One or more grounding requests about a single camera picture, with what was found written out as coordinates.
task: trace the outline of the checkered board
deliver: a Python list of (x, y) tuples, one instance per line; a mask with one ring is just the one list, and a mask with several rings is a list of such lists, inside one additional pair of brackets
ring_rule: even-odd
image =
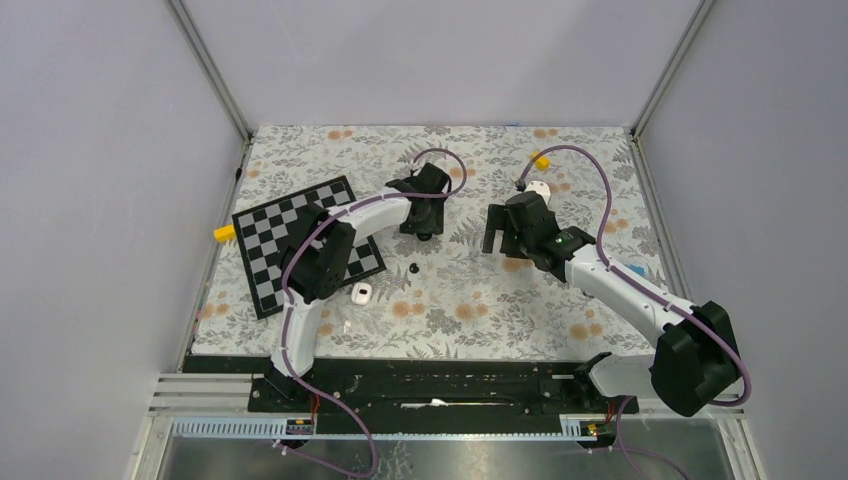
[[(297, 219), (303, 206), (317, 203), (322, 208), (344, 205), (356, 200), (347, 177), (341, 176), (297, 193), (233, 214), (247, 283), (256, 308), (256, 317), (265, 318), (283, 309), (279, 267), (286, 225)], [(349, 285), (386, 269), (377, 244), (368, 237), (354, 244), (342, 285)]]

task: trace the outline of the reflective surface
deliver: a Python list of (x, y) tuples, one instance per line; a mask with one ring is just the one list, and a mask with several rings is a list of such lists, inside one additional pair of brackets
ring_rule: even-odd
[[(662, 454), (693, 480), (733, 478), (718, 430), (706, 420), (627, 421), (626, 445)], [(594, 453), (573, 442), (381, 441), (378, 479), (631, 479), (638, 478), (619, 452)], [(304, 451), (347, 468), (365, 470), (364, 441), (312, 441)], [(679, 479), (662, 463), (637, 457), (654, 480)], [(163, 479), (343, 479), (327, 468), (293, 455), (269, 441), (173, 438)]]

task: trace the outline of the flower pattern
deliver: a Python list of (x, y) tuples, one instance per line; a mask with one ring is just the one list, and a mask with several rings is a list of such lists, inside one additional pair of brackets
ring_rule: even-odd
[[(367, 281), (371, 302), (354, 305), (350, 287), (321, 315), (318, 356), (581, 361), (601, 351), (651, 352), (647, 341), (607, 306), (533, 268), (532, 262), (481, 253), (486, 210), (503, 203), (534, 151), (573, 144), (592, 152), (612, 184), (614, 210), (605, 226), (607, 252), (648, 280), (664, 284), (656, 236), (621, 128), (302, 127), (259, 129), (234, 211), (306, 185), (347, 175), (357, 198), (409, 174), (409, 162), (433, 146), (466, 162), (468, 183), (445, 204), (445, 232), (428, 242), (397, 229), (374, 239), (387, 269)], [(585, 158), (556, 152), (529, 179), (551, 186), (561, 226), (594, 235), (605, 197)], [(460, 169), (433, 154), (427, 160)], [(416, 263), (418, 273), (409, 265)], [(206, 300), (198, 309), (196, 355), (268, 355), (282, 315), (257, 320), (238, 246), (222, 246)]]

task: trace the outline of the yellow object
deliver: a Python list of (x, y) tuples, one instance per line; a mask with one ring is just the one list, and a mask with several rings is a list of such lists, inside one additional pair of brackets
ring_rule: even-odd
[[(539, 154), (538, 150), (533, 152), (534, 157), (538, 154)], [(550, 166), (551, 166), (551, 161), (548, 160), (548, 157), (542, 156), (542, 157), (539, 157), (539, 158), (536, 159), (536, 168), (538, 168), (539, 170), (547, 170), (548, 167), (550, 167)]]
[(234, 238), (236, 238), (236, 229), (232, 225), (215, 229), (215, 240), (218, 240), (220, 243)]

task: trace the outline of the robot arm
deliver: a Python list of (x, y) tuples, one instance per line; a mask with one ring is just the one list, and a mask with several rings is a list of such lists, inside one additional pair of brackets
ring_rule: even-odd
[[(605, 264), (595, 239), (577, 227), (560, 229), (545, 200), (525, 191), (504, 205), (490, 205), (483, 252), (491, 253), (495, 232), (503, 230), (501, 253), (532, 259), (536, 268), (596, 297), (633, 325), (656, 348), (656, 354), (619, 357), (602, 354), (588, 365), (588, 379), (603, 396), (659, 396), (672, 410), (692, 416), (739, 378), (721, 348), (689, 320), (669, 311), (691, 311), (738, 353), (727, 313), (708, 302), (692, 302), (670, 294), (634, 274), (614, 259)], [(649, 300), (629, 281), (665, 299)]]
[(298, 212), (298, 219), (292, 223), (286, 243), (280, 251), (280, 271), (285, 271), (295, 251), (320, 222), (341, 210), (349, 210), (348, 214), (334, 220), (335, 224), (318, 237), (323, 246), (320, 249), (310, 246), (292, 271), (289, 287), (294, 303), (286, 306), (292, 310), (288, 338), (282, 339), (280, 335), (280, 343), (271, 355), (277, 370), (289, 375), (283, 361), (283, 348), (287, 349), (289, 361), (298, 376), (312, 368), (321, 312), (327, 299), (342, 285), (353, 245), (396, 225), (400, 226), (401, 233), (416, 234), (421, 240), (443, 233), (445, 198), (406, 198), (396, 195), (441, 193), (445, 186), (450, 190), (450, 184), (448, 174), (427, 163), (417, 175), (387, 183), (385, 188), (370, 197), (371, 200), (328, 210), (307, 205)]

